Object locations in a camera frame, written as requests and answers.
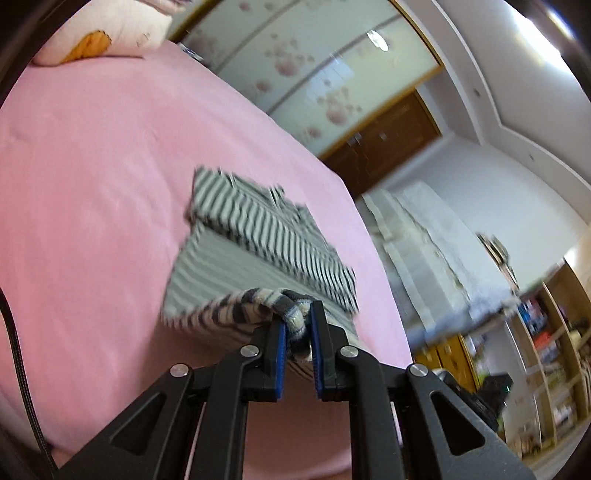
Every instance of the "black cable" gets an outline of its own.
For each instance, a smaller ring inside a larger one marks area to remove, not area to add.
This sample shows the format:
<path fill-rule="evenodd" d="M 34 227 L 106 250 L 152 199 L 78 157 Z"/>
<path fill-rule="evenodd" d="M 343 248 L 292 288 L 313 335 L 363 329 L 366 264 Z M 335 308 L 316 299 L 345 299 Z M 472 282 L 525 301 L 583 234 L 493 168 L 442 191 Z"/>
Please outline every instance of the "black cable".
<path fill-rule="evenodd" d="M 12 359 L 14 360 L 14 368 L 17 372 L 18 387 L 21 390 L 22 402 L 25 404 L 25 411 L 27 412 L 27 417 L 29 419 L 29 423 L 31 424 L 31 430 L 33 430 L 33 435 L 35 436 L 37 445 L 39 446 L 41 454 L 43 455 L 49 471 L 51 472 L 51 476 L 54 477 L 57 472 L 57 465 L 51 456 L 49 447 L 47 446 L 47 442 L 45 441 L 45 437 L 41 431 L 39 420 L 37 420 L 37 414 L 35 413 L 35 407 L 33 406 L 31 393 L 29 392 L 25 366 L 22 364 L 21 346 L 18 343 L 17 327 L 14 324 L 14 318 L 12 316 L 10 306 L 8 305 L 8 300 L 4 296 L 4 292 L 2 291 L 1 287 L 0 313 L 2 313 L 6 330 L 8 332 L 8 339 L 10 340 L 10 348 L 12 351 Z"/>

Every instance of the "ceiling light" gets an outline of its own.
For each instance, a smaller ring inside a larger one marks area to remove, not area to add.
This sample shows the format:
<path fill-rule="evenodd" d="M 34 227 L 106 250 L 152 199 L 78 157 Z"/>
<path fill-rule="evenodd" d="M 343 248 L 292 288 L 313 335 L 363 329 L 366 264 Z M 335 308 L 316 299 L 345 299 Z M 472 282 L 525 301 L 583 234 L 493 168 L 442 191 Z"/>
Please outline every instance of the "ceiling light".
<path fill-rule="evenodd" d="M 568 38 L 569 40 L 574 40 L 573 31 L 570 27 L 566 24 L 562 18 L 560 18 L 559 14 L 556 13 L 554 10 L 548 10 L 548 18 L 554 22 L 554 25 L 558 27 L 558 29 L 563 33 L 563 35 Z"/>
<path fill-rule="evenodd" d="M 370 30 L 368 31 L 368 37 L 371 40 L 371 43 L 373 43 L 380 50 L 388 51 L 388 44 L 384 40 L 383 36 L 380 35 L 378 32 L 376 32 L 375 30 Z"/>
<path fill-rule="evenodd" d="M 560 51 L 548 41 L 531 20 L 525 18 L 515 9 L 513 9 L 513 16 L 521 36 L 544 61 L 561 70 L 570 71 L 560 55 Z"/>

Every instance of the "metal screw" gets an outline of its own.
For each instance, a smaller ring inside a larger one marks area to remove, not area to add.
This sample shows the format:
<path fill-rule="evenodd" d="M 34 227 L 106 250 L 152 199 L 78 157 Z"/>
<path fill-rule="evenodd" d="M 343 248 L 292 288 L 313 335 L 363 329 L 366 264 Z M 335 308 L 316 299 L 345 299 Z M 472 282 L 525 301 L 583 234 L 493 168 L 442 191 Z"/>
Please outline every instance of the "metal screw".
<path fill-rule="evenodd" d="M 427 374 L 429 373 L 429 369 L 421 364 L 412 364 L 410 366 L 410 372 L 415 377 L 426 377 Z"/>
<path fill-rule="evenodd" d="M 173 377 L 177 377 L 177 378 L 184 377 L 188 373 L 189 373 L 189 368 L 185 364 L 176 364 L 170 368 L 170 374 Z"/>
<path fill-rule="evenodd" d="M 242 348 L 240 348 L 240 354 L 242 356 L 246 356 L 246 357 L 253 357 L 253 356 L 257 356 L 259 352 L 259 349 L 256 345 L 245 345 Z"/>
<path fill-rule="evenodd" d="M 347 345 L 340 350 L 340 354 L 347 358 L 355 358 L 357 355 L 359 355 L 359 350 L 357 350 L 354 346 Z"/>

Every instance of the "pink bedsheet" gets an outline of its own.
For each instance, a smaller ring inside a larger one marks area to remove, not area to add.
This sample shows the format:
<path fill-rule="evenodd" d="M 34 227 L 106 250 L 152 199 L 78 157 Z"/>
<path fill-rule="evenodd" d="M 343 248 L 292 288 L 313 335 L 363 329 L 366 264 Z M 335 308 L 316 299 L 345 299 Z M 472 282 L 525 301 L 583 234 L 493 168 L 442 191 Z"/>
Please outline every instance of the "pink bedsheet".
<path fill-rule="evenodd" d="M 384 363 L 411 361 L 343 183 L 239 93 L 170 43 L 145 60 L 29 67 L 0 110 L 0 285 L 41 425 L 62 458 L 170 365 L 222 354 L 157 322 L 199 164 L 280 184 L 305 203 L 355 269 L 361 339 Z M 346 406 L 319 403 L 297 378 L 286 389 L 279 404 L 250 409 L 244 478 L 346 469 Z M 0 391 L 1 421 L 30 440 L 4 334 Z"/>

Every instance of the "white pillow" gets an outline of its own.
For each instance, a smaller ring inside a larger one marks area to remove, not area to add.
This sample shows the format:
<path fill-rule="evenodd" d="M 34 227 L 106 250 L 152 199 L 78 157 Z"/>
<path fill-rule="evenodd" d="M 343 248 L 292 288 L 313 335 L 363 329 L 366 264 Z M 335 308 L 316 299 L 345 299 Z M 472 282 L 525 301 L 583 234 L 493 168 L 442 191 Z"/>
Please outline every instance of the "white pillow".
<path fill-rule="evenodd" d="M 173 0 L 91 0 L 43 45 L 33 63 L 55 66 L 106 56 L 141 57 L 166 39 L 173 13 L 184 4 Z"/>

